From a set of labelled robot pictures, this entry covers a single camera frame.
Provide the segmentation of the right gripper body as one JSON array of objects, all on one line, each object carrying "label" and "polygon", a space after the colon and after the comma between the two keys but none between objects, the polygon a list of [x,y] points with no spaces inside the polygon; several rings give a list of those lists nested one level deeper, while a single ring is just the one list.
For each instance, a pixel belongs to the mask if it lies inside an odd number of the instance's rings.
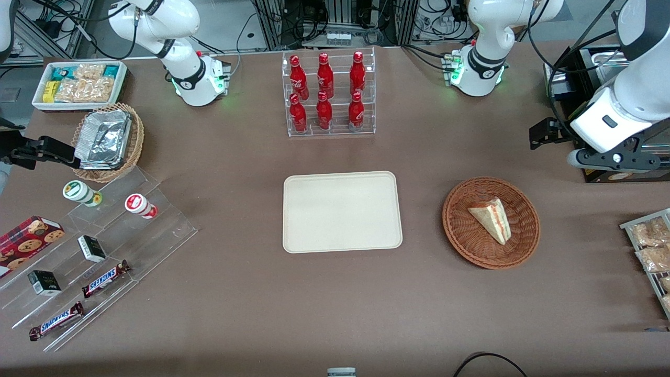
[{"label": "right gripper body", "polygon": [[21,131],[25,126],[18,126],[5,118],[1,118],[1,160],[8,165],[18,165],[23,167],[23,163],[18,162],[18,158],[13,153],[17,149],[25,146],[25,138]]}]

